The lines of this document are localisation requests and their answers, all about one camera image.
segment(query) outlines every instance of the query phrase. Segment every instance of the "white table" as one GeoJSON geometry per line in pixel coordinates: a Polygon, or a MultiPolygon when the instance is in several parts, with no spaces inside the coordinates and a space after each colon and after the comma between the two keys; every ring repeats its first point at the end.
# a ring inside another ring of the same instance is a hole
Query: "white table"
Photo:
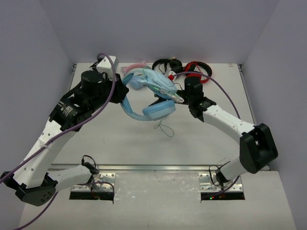
{"type": "MultiPolygon", "coordinates": [[[[78,64],[72,87],[89,66],[78,64]]],[[[242,119],[252,122],[237,65],[210,66],[213,77],[232,97],[242,119]]],[[[204,91],[235,114],[213,82],[205,84],[204,91]]],[[[137,112],[155,100],[147,89],[131,90],[128,97],[137,112]]],[[[27,229],[295,230],[278,172],[243,175],[245,200],[200,202],[198,172],[204,168],[199,165],[221,164],[237,157],[238,145],[216,128],[194,119],[183,105],[178,105],[165,121],[175,130],[173,138],[153,130],[155,124],[134,121],[120,105],[109,104],[69,141],[52,168],[73,167],[80,163],[83,154],[89,154],[101,169],[117,169],[114,205],[110,201],[69,200],[70,189],[65,189],[27,229]]],[[[20,225],[42,208],[25,205],[20,225]]]]}
{"type": "MultiPolygon", "coordinates": [[[[119,64],[117,73],[120,73],[121,66],[129,64],[119,64]]],[[[80,82],[81,73],[90,65],[77,65],[72,87],[80,82]]],[[[253,122],[238,66],[209,65],[213,77],[234,101],[241,118],[253,122]]],[[[184,86],[184,78],[181,76],[176,82],[184,86]]],[[[235,115],[226,96],[212,81],[204,84],[203,90],[207,97],[235,115]]],[[[133,110],[140,114],[144,107],[156,100],[148,88],[131,89],[128,98],[133,110]]],[[[173,138],[167,137],[160,129],[154,129],[157,123],[133,120],[119,104],[110,103],[67,143],[54,163],[79,164],[82,155],[88,154],[102,165],[210,165],[223,164],[239,154],[236,142],[215,127],[193,118],[186,105],[176,105],[176,111],[163,122],[174,129],[173,138]]]]}
{"type": "MultiPolygon", "coordinates": [[[[278,172],[242,176],[246,200],[202,201],[194,172],[118,173],[111,201],[54,203],[27,230],[295,230],[278,172]]],[[[21,225],[43,207],[25,205],[21,225]]]]}

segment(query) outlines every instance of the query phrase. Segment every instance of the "metal mounting plate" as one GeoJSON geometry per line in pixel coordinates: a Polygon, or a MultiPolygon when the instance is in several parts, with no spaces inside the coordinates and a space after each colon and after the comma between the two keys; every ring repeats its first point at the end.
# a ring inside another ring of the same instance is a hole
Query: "metal mounting plate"
{"type": "MultiPolygon", "coordinates": [[[[218,182],[215,179],[215,173],[212,173],[212,178],[213,182],[215,184],[218,184],[218,182]]],[[[210,179],[210,174],[209,171],[207,172],[200,172],[199,173],[199,179],[200,179],[200,187],[201,187],[201,192],[202,193],[214,193],[214,192],[220,192],[221,187],[220,186],[215,186],[211,179],[210,179]]],[[[224,187],[230,186],[232,181],[229,181],[228,183],[224,184],[224,187]]],[[[226,193],[231,193],[231,192],[243,192],[243,186],[242,186],[242,181],[241,177],[239,177],[238,181],[231,187],[231,189],[227,190],[226,193]]]]}
{"type": "MultiPolygon", "coordinates": [[[[94,178],[94,181],[105,181],[115,186],[115,172],[100,172],[99,175],[94,178]]],[[[94,186],[93,191],[112,192],[113,189],[109,184],[97,184],[94,186]]],[[[71,187],[71,192],[91,192],[91,188],[86,185],[75,185],[71,187]]]]}

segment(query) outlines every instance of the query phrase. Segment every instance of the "black cable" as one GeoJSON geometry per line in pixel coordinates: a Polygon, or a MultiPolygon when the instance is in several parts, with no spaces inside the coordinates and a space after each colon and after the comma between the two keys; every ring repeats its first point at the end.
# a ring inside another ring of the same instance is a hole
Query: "black cable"
{"type": "Polygon", "coordinates": [[[96,167],[97,165],[96,165],[95,160],[94,160],[91,156],[89,156],[89,155],[83,155],[82,160],[81,160],[81,164],[82,164],[82,165],[84,164],[84,161],[85,161],[84,158],[85,158],[85,157],[88,157],[88,158],[92,159],[92,161],[94,162],[94,167],[97,168],[97,167],[96,167]]]}
{"type": "Polygon", "coordinates": [[[214,182],[213,182],[213,178],[212,178],[212,174],[211,174],[211,170],[210,170],[210,167],[211,166],[215,166],[217,169],[219,169],[219,167],[217,165],[210,165],[209,166],[209,175],[210,175],[210,179],[211,179],[211,182],[214,186],[220,186],[220,184],[216,185],[214,182]]]}
{"type": "Polygon", "coordinates": [[[183,88],[181,87],[181,85],[178,82],[175,82],[174,85],[178,84],[181,88],[181,90],[183,90],[183,88]]]}
{"type": "Polygon", "coordinates": [[[160,65],[159,65],[159,70],[163,73],[163,74],[165,74],[165,72],[163,72],[161,69],[160,69],[160,67],[161,67],[161,65],[163,65],[163,63],[161,63],[160,65]]]}

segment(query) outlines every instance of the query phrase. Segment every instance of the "cable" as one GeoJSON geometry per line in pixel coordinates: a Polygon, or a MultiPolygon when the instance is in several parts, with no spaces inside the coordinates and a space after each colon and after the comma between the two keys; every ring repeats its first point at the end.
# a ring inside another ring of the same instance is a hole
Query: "cable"
{"type": "Polygon", "coordinates": [[[96,162],[95,162],[95,160],[91,157],[91,156],[89,156],[89,155],[83,155],[83,157],[82,157],[82,160],[81,160],[81,165],[83,165],[84,164],[84,157],[88,157],[88,158],[91,158],[92,159],[92,161],[94,162],[94,167],[95,168],[97,168],[96,166],[96,162]]]}
{"type": "Polygon", "coordinates": [[[166,119],[166,117],[165,117],[165,118],[162,118],[162,119],[160,120],[160,122],[159,122],[157,125],[155,125],[153,128],[154,128],[154,129],[160,128],[160,129],[162,130],[162,132],[164,132],[165,135],[167,135],[168,137],[172,138],[172,137],[175,135],[175,131],[174,131],[171,127],[169,127],[169,126],[162,125],[162,121],[163,121],[164,119],[166,119]],[[163,130],[162,127],[169,128],[169,129],[172,131],[172,134],[171,134],[171,135],[167,134],[167,133],[163,130]]]}
{"type": "Polygon", "coordinates": [[[111,184],[109,182],[106,182],[106,181],[97,181],[97,182],[93,182],[93,183],[86,183],[86,184],[79,184],[79,185],[89,186],[89,185],[94,185],[94,184],[108,184],[109,186],[111,186],[112,190],[113,190],[113,200],[112,200],[112,203],[114,204],[115,188],[114,188],[113,184],[111,184]]]}
{"type": "MultiPolygon", "coordinates": [[[[173,77],[177,77],[177,76],[179,76],[179,75],[181,75],[181,74],[189,74],[189,73],[195,73],[195,72],[188,71],[188,72],[177,73],[177,74],[173,75],[173,77]]],[[[234,102],[231,100],[230,96],[229,96],[229,95],[227,94],[227,92],[223,89],[223,87],[222,87],[214,78],[209,77],[208,75],[205,75],[205,74],[203,74],[203,73],[197,73],[197,74],[198,74],[198,75],[202,75],[203,77],[206,77],[206,78],[212,80],[212,81],[222,90],[222,92],[226,95],[226,97],[227,97],[228,100],[230,101],[231,105],[233,106],[233,108],[234,108],[234,110],[235,110],[235,112],[236,112],[237,117],[238,117],[239,119],[241,119],[238,109],[236,108],[234,102]]],[[[211,196],[218,196],[218,195],[223,194],[224,192],[228,191],[232,186],[234,186],[234,184],[238,181],[238,179],[239,179],[239,176],[232,182],[232,184],[231,184],[228,188],[226,188],[226,189],[224,189],[224,190],[222,190],[222,191],[220,191],[220,192],[217,192],[217,193],[214,193],[214,194],[205,196],[205,197],[203,197],[203,199],[210,198],[211,196]]]]}
{"type": "MultiPolygon", "coordinates": [[[[108,55],[105,55],[103,53],[99,53],[97,55],[97,59],[100,58],[101,55],[104,55],[108,60],[109,62],[111,63],[111,68],[112,68],[112,71],[113,71],[113,81],[112,81],[112,87],[111,87],[111,91],[110,91],[110,94],[109,96],[107,97],[105,103],[100,107],[100,109],[98,109],[96,111],[95,114],[93,114],[92,117],[89,117],[88,119],[84,120],[83,122],[69,128],[69,129],[66,129],[65,131],[55,135],[53,138],[51,138],[49,141],[47,141],[45,143],[45,145],[43,147],[41,147],[38,151],[36,151],[32,156],[28,157],[26,160],[24,160],[22,163],[20,163],[16,168],[14,168],[13,170],[11,170],[8,174],[6,174],[2,179],[0,179],[0,184],[3,183],[6,179],[8,179],[11,175],[14,174],[14,172],[16,172],[18,169],[20,169],[21,167],[23,167],[25,164],[27,164],[30,160],[32,160],[34,157],[36,157],[38,154],[40,154],[50,143],[52,143],[53,141],[55,141],[56,139],[58,139],[59,137],[63,136],[64,134],[70,132],[70,131],[74,131],[78,128],[80,128],[81,126],[85,125],[86,123],[90,122],[91,120],[93,120],[95,117],[98,116],[98,114],[100,114],[103,109],[106,107],[106,105],[110,102],[111,100],[111,97],[113,95],[113,92],[114,92],[114,88],[115,88],[115,83],[116,83],[116,70],[115,70],[115,66],[114,66],[114,63],[112,62],[112,59],[110,58],[110,56],[108,55]]],[[[13,229],[13,230],[21,230],[27,226],[29,226],[30,224],[32,224],[34,221],[36,221],[46,210],[47,208],[51,205],[51,203],[53,202],[54,198],[55,198],[56,194],[53,196],[53,198],[50,200],[50,202],[48,203],[48,205],[43,209],[43,211],[41,213],[39,213],[32,221],[30,221],[29,223],[19,227],[19,228],[16,228],[16,229],[13,229]]]]}
{"type": "Polygon", "coordinates": [[[215,184],[215,183],[213,182],[213,178],[212,178],[212,174],[211,174],[211,170],[210,170],[210,168],[211,168],[212,166],[215,166],[217,169],[219,169],[219,167],[218,167],[217,165],[210,165],[210,166],[209,166],[210,180],[211,180],[211,182],[212,182],[212,184],[213,184],[214,186],[220,186],[220,184],[215,184]]]}
{"type": "Polygon", "coordinates": [[[163,73],[163,74],[165,74],[165,72],[163,72],[161,69],[160,69],[160,67],[163,65],[163,63],[161,63],[160,65],[159,65],[159,70],[161,71],[161,73],[163,73]]]}
{"type": "Polygon", "coordinates": [[[174,85],[178,84],[181,88],[181,90],[183,90],[183,88],[181,87],[181,85],[178,82],[175,82],[174,85]]]}
{"type": "Polygon", "coordinates": [[[30,222],[26,223],[25,225],[22,225],[21,227],[18,227],[14,230],[21,230],[21,229],[24,229],[26,227],[28,227],[30,224],[32,224],[34,221],[36,221],[38,218],[40,218],[44,212],[46,212],[46,210],[49,208],[49,206],[52,204],[52,202],[54,201],[54,199],[56,198],[58,193],[55,193],[54,196],[50,199],[49,203],[46,205],[46,207],[33,219],[31,220],[30,222]]]}

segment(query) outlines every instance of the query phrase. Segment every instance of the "gray wall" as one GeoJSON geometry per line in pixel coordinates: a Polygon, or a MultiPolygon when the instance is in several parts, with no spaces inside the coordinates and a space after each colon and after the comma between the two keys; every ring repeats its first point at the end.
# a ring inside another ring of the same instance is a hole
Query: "gray wall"
{"type": "Polygon", "coordinates": [[[243,67],[258,123],[274,134],[280,173],[298,230],[307,229],[307,1],[282,0],[243,67]]]}
{"type": "Polygon", "coordinates": [[[279,0],[41,0],[67,55],[243,63],[279,0]]]}
{"type": "MultiPolygon", "coordinates": [[[[1,0],[0,173],[13,169],[33,146],[68,87],[70,70],[40,2],[1,0]]],[[[3,184],[0,194],[1,229],[15,228],[24,204],[3,184]]]]}

